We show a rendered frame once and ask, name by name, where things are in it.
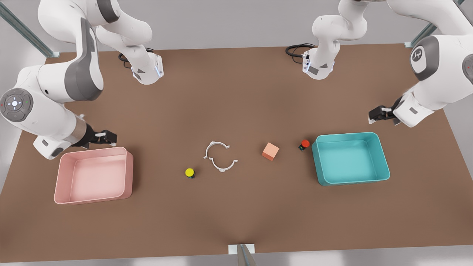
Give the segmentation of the blue storage box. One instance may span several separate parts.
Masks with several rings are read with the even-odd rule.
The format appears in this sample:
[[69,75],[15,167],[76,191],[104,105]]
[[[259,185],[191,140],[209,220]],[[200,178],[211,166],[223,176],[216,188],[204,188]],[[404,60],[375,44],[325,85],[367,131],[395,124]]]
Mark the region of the blue storage box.
[[391,175],[380,138],[373,132],[319,135],[312,152],[322,186],[375,183]]

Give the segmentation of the silver frame post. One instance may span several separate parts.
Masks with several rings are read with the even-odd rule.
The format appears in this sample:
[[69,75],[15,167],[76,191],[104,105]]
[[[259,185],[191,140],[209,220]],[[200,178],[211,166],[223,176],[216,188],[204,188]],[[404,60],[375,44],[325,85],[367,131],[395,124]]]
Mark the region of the silver frame post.
[[52,51],[34,32],[30,30],[5,4],[0,2],[0,17],[13,27],[25,40],[47,58],[58,58],[60,52]]
[[257,266],[253,258],[253,254],[255,254],[254,244],[228,245],[228,254],[238,256],[238,266]]
[[413,48],[421,39],[424,39],[425,37],[432,35],[434,31],[436,31],[437,27],[431,23],[427,24],[424,29],[419,32],[419,34],[412,39],[410,42],[404,42],[404,47],[405,48]]

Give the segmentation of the pink storage box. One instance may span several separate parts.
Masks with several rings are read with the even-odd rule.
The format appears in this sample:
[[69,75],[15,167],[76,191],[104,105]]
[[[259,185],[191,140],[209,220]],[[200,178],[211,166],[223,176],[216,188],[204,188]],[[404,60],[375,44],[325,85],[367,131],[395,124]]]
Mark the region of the pink storage box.
[[87,204],[132,195],[134,158],[124,147],[64,154],[59,162],[54,202]]

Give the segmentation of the orange cube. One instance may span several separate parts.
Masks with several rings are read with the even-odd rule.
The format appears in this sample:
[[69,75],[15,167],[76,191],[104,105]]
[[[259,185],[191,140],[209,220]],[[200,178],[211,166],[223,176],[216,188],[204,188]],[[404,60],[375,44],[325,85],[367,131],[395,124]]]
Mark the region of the orange cube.
[[278,151],[279,151],[279,147],[275,146],[272,143],[267,143],[266,147],[264,148],[262,152],[262,156],[267,158],[270,161],[273,161]]

